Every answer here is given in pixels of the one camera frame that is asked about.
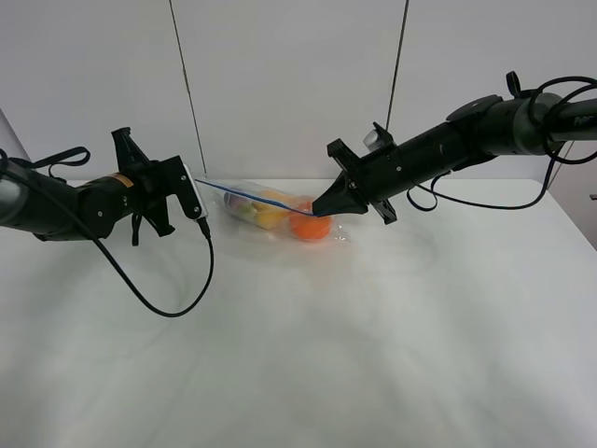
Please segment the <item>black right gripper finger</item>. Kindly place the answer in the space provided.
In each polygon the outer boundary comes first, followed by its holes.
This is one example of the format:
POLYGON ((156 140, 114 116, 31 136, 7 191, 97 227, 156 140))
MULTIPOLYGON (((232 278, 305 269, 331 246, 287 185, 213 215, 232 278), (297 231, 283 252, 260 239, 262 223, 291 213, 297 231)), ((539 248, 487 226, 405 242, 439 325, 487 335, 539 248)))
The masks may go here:
POLYGON ((332 185, 312 202, 312 213, 317 217, 364 215, 367 211, 368 202, 346 173, 341 173, 332 185))

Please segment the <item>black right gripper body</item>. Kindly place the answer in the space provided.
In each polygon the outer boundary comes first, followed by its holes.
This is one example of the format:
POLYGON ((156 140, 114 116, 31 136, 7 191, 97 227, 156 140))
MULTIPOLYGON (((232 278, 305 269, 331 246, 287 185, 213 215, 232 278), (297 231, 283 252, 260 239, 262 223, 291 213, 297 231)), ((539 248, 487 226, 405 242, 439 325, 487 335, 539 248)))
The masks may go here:
POLYGON ((327 145, 327 156, 356 184, 362 197, 384 224, 397 221, 395 208, 389 199, 414 185, 408 173, 407 152, 418 145, 415 137, 398 144, 378 123, 373 124, 383 139, 383 147, 357 156, 341 139, 327 145))

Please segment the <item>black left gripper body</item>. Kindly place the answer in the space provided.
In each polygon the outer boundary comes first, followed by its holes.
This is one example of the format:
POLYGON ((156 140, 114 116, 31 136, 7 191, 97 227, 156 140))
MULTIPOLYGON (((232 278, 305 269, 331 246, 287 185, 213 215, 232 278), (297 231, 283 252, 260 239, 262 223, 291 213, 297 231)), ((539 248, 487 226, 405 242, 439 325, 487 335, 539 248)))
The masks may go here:
POLYGON ((78 217, 97 237, 109 236, 115 224, 128 216, 134 236, 143 219, 160 237, 173 233, 167 198, 176 197, 176 163, 181 157, 149 159, 132 140, 129 128, 113 131, 112 137, 118 170, 76 189, 78 217))

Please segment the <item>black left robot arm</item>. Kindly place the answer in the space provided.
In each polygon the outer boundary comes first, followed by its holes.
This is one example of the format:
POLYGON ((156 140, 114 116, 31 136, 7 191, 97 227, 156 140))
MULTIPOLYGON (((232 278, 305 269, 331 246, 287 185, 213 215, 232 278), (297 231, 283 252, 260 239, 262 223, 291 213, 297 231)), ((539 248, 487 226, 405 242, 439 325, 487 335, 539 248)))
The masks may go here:
POLYGON ((39 161, 5 157, 1 161, 1 224, 27 231, 41 241, 107 238, 124 218, 132 221, 132 243, 147 221, 158 236, 174 232, 167 199, 175 196, 192 220, 206 216, 192 174, 178 156, 151 160, 132 140, 130 128, 113 131, 118 169, 78 187, 50 172, 58 165, 90 160, 85 147, 73 147, 39 161))

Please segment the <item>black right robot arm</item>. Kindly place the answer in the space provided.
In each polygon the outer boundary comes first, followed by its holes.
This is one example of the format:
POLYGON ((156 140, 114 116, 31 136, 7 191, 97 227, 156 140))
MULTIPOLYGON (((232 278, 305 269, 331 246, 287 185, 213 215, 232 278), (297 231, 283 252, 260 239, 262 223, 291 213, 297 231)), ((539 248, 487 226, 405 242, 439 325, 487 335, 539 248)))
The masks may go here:
POLYGON ((565 102, 556 94, 505 100, 480 98, 446 120, 398 144, 380 125, 368 136, 369 153, 354 154, 340 139, 327 154, 341 172, 313 201, 317 217, 363 215, 374 208, 383 221, 396 221, 390 198, 439 175, 461 171, 498 156, 547 156, 568 141, 596 138, 596 102, 565 102))

